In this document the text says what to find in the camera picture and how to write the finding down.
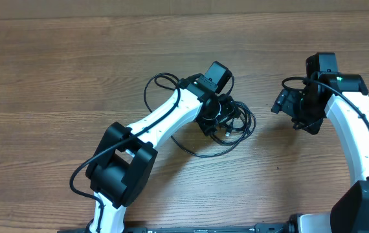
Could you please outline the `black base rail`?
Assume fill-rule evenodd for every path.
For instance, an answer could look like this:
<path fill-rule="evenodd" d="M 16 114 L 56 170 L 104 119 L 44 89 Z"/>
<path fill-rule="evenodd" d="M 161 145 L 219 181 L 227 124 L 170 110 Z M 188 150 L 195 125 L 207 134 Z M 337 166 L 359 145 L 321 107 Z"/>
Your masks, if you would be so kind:
<path fill-rule="evenodd" d="M 257 223 L 245 227 L 126 227 L 123 233 L 288 233 L 294 232 L 287 223 Z"/>

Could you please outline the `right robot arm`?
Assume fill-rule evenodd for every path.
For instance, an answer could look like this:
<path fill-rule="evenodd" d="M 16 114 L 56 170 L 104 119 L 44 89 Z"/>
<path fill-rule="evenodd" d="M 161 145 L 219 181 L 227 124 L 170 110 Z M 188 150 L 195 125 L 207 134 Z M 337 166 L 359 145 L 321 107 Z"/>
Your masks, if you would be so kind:
<path fill-rule="evenodd" d="M 339 138 L 350 173 L 349 190 L 322 214 L 294 214 L 280 232 L 369 232 L 369 91 L 359 74 L 339 72 L 333 52 L 306 59 L 301 89 L 282 81 L 271 111 L 291 117 L 295 130 L 316 135 L 328 119 Z"/>

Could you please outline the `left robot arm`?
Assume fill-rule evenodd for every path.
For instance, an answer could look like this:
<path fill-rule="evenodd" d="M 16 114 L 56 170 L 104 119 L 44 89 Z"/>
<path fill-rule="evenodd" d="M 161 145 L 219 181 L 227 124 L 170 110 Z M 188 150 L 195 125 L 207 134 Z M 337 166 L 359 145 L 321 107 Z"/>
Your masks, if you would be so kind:
<path fill-rule="evenodd" d="M 222 93 L 233 80 L 229 69 L 214 61 L 205 74 L 179 80 L 173 95 L 142 120 L 106 129 L 85 173 L 96 200 L 88 232 L 123 231 L 126 208 L 148 182 L 158 148 L 178 129 L 195 121 L 211 136 L 238 114 L 229 93 Z"/>

